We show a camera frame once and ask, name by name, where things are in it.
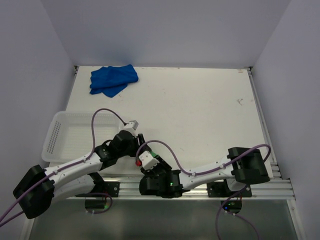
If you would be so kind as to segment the green microfiber towel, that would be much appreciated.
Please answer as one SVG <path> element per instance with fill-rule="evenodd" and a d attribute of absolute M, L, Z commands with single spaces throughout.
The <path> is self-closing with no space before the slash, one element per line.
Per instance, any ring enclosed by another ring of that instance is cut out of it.
<path fill-rule="evenodd" d="M 149 152 L 149 153 L 151 154 L 151 156 L 152 156 L 153 158 L 155 158 L 155 159 L 158 159 L 158 158 L 160 157 L 157 153 L 153 152 L 152 150 L 149 150 L 148 152 Z"/>

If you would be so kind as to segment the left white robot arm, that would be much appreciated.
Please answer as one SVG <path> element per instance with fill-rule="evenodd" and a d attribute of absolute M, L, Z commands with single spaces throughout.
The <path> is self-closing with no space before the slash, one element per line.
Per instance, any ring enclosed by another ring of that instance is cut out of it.
<path fill-rule="evenodd" d="M 121 130 L 113 139 L 76 160 L 55 167 L 31 167 L 13 190 L 13 195 L 28 219 L 42 215 L 51 204 L 69 197 L 100 196 L 107 190 L 99 172 L 115 165 L 122 157 L 135 157 L 143 143 L 143 134 Z"/>

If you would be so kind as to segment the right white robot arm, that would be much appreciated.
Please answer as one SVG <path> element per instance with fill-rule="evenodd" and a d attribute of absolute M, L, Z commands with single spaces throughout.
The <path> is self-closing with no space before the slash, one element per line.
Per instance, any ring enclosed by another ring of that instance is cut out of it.
<path fill-rule="evenodd" d="M 196 187 L 223 180 L 223 192 L 235 196 L 246 185 L 263 184 L 270 181 L 265 161 L 259 149 L 248 154 L 248 148 L 233 147 L 220 160 L 194 169 L 173 170 L 159 155 L 144 151 L 138 158 L 143 178 L 139 182 L 142 196 L 165 199 L 180 198 L 183 193 Z"/>

